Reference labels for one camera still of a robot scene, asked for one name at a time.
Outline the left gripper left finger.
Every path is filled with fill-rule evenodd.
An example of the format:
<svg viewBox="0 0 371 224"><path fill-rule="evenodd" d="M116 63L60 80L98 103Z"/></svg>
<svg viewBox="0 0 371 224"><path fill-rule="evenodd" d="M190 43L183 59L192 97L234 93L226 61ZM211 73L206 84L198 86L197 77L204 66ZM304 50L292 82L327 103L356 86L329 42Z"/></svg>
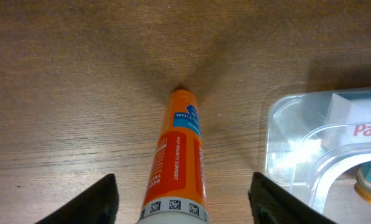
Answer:
<svg viewBox="0 0 371 224"><path fill-rule="evenodd" d="M108 174L37 224L114 224L118 209L116 178Z"/></svg>

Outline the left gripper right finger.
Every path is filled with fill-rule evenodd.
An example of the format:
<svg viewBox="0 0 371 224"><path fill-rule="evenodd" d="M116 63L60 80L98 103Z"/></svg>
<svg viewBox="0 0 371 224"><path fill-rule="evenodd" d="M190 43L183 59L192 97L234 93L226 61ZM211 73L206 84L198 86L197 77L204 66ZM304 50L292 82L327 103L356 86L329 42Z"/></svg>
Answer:
<svg viewBox="0 0 371 224"><path fill-rule="evenodd" d="M254 172L248 198L255 224L335 224L260 172Z"/></svg>

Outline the white Panadol box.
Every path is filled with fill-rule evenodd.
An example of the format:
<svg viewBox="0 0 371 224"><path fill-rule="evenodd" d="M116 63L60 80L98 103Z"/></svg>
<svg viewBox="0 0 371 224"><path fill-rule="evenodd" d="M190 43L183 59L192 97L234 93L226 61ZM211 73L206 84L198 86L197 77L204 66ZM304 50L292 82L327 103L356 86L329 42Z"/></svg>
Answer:
<svg viewBox="0 0 371 224"><path fill-rule="evenodd" d="M333 93L327 124L322 143L328 149L371 142L371 91Z"/></svg>

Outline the orange effervescent tablet tube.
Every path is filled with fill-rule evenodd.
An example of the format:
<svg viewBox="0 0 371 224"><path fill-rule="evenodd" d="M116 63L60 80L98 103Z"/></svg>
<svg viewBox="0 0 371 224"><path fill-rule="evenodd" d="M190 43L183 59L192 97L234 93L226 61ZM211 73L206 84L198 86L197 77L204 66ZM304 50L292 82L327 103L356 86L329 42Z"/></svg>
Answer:
<svg viewBox="0 0 371 224"><path fill-rule="evenodd" d="M189 90L169 97L138 222L210 223L198 104Z"/></svg>

